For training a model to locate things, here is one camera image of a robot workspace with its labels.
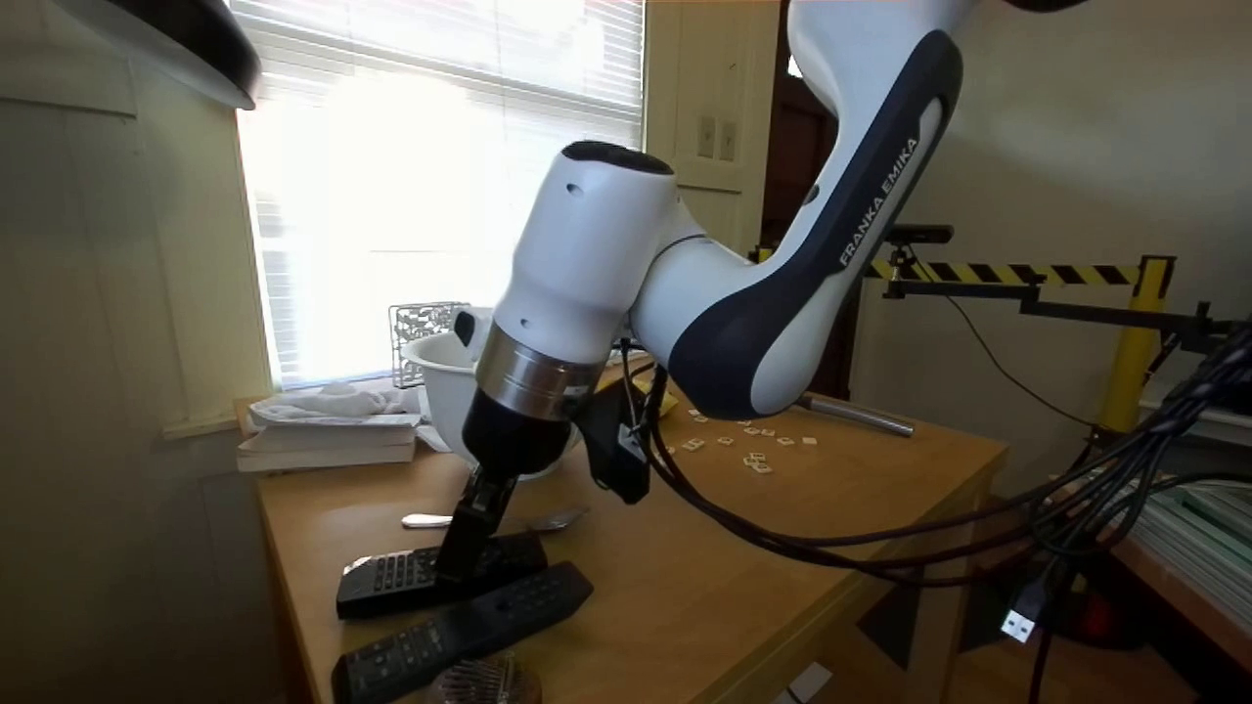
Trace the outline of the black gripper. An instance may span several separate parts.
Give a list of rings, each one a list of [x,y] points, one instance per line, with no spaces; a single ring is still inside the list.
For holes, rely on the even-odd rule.
[[[513,502],[518,477],[543,474],[569,449],[573,426],[530,419],[486,391],[473,396],[463,440],[477,459],[477,470],[456,509],[456,520],[437,543],[444,576],[473,576],[491,538]]]

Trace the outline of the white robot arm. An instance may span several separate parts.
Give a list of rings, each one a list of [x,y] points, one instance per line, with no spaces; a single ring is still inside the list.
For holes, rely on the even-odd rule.
[[[518,481],[564,453],[617,341],[714,419],[799,404],[955,117],[972,7],[791,0],[788,52],[834,114],[834,144],[765,260],[745,254],[749,223],[667,161],[611,142],[557,153],[477,354],[463,426],[473,474],[437,547],[444,576],[477,571]]]

